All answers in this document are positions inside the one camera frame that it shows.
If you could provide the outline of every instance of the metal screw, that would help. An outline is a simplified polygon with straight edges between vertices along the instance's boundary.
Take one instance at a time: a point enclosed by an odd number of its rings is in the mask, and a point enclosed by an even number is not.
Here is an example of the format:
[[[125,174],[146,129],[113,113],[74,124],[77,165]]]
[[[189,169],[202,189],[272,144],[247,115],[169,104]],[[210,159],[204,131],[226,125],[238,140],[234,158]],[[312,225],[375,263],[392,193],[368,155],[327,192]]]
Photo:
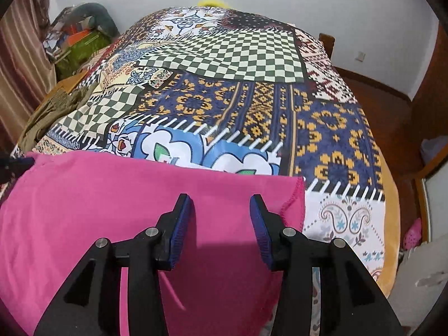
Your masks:
[[[283,235],[285,236],[294,236],[296,234],[296,230],[294,230],[293,228],[284,228],[283,229]]]
[[[146,236],[156,236],[158,234],[157,228],[147,228],[145,231]]]
[[[333,241],[333,244],[338,248],[343,248],[346,245],[346,242],[340,238],[337,238]]]
[[[95,246],[97,248],[104,248],[107,244],[108,244],[108,240],[105,239],[104,237],[95,241]]]

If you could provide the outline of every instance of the white wall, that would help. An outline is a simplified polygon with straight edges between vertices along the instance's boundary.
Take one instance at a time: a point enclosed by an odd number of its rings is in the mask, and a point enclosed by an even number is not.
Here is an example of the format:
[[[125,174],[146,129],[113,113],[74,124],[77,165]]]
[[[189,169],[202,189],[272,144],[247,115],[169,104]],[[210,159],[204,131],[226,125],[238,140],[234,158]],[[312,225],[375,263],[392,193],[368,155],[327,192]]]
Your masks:
[[[48,16],[50,18],[50,23],[59,15],[64,7],[60,7],[56,0],[50,0],[50,7],[48,9]]]
[[[199,0],[52,0],[60,8],[103,4],[124,32],[139,18],[168,6]],[[434,49],[437,20],[425,0],[224,0],[232,8],[294,23],[336,38],[333,63],[413,97]],[[355,60],[366,53],[363,63]]]

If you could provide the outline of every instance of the olive green cloth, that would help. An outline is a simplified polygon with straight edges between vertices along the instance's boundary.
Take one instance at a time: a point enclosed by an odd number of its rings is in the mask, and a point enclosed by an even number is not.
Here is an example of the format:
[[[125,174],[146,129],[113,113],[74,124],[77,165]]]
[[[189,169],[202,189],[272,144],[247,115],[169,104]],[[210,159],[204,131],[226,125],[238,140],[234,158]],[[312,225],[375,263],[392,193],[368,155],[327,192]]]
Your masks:
[[[86,104],[98,84],[75,89],[70,95],[59,89],[31,115],[17,145],[24,152],[33,149],[51,125]]]

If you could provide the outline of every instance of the wooden floor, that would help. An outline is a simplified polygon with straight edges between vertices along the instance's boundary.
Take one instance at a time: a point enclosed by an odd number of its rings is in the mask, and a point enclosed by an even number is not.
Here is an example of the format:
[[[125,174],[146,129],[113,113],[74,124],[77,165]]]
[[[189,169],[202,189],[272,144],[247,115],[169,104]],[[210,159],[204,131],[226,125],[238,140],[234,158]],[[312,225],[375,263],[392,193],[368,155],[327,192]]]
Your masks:
[[[402,237],[419,216],[412,177],[423,168],[419,143],[409,135],[411,107],[392,94],[356,80],[344,80],[361,104],[400,196]]]

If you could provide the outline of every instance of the patchwork bedspread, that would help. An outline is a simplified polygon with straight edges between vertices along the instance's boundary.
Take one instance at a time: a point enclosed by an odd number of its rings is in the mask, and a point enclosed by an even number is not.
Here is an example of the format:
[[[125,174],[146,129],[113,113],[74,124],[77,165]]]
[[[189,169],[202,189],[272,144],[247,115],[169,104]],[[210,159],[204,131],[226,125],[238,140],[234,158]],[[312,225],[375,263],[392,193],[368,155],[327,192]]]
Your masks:
[[[80,85],[94,82],[87,104],[55,123],[34,151],[304,176],[304,233],[342,237],[378,278],[379,150],[362,108],[312,36],[229,9],[165,9],[122,35]],[[318,334],[318,269],[314,286],[311,334]]]

